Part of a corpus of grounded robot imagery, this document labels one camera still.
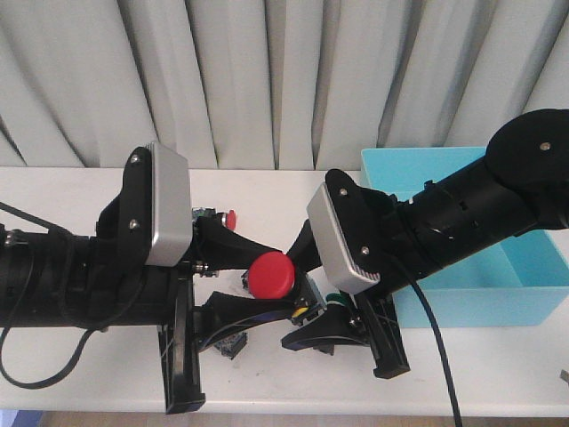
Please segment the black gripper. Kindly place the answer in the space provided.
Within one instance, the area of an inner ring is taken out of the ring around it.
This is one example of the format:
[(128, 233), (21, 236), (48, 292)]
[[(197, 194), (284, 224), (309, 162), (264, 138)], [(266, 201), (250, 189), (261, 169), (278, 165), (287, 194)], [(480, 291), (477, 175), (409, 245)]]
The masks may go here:
[[(282, 338), (283, 348), (298, 351), (368, 346), (370, 342), (376, 377), (390, 379), (410, 370), (392, 294), (425, 273), (427, 263), (405, 218), (404, 206), (382, 191), (356, 184), (341, 186), (341, 233), (362, 282), (350, 293), (369, 340), (361, 327), (350, 324), (352, 315), (347, 307), (328, 306), (322, 315)], [(303, 222), (286, 254), (300, 271), (322, 266), (309, 220)]]
[[(164, 215), (172, 234), (152, 230), (149, 193), (118, 194), (103, 209), (91, 241), (88, 313), (93, 327), (155, 325), (164, 380), (165, 410), (182, 414), (205, 402), (193, 341), (191, 278), (181, 262), (192, 238), (189, 204)], [(236, 234), (217, 219), (199, 217), (193, 265), (202, 271), (248, 270), (261, 255), (278, 252)], [(206, 350), (233, 334), (290, 319), (294, 302), (213, 292), (194, 308), (197, 347)]]

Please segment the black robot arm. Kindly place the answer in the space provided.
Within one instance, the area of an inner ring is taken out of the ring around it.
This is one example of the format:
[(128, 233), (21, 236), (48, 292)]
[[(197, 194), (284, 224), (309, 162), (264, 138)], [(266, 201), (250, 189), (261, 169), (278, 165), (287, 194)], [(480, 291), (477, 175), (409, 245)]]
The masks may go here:
[(88, 339), (111, 326), (158, 330), (169, 414), (198, 410), (199, 354), (246, 329), (290, 318), (298, 297), (293, 261), (226, 228), (216, 216), (185, 223), (193, 237), (172, 262), (150, 259), (147, 196), (119, 195), (92, 237), (37, 219), (38, 233), (1, 232), (1, 328), (74, 326), (82, 330), (56, 374), (17, 386), (39, 390), (66, 378)]
[(288, 334), (288, 350), (364, 345), (375, 376), (406, 373), (392, 295), (506, 238), (568, 225), (568, 113), (540, 109), (506, 123), (485, 154), (410, 200), (325, 175), (308, 206), (319, 265), (346, 306)]

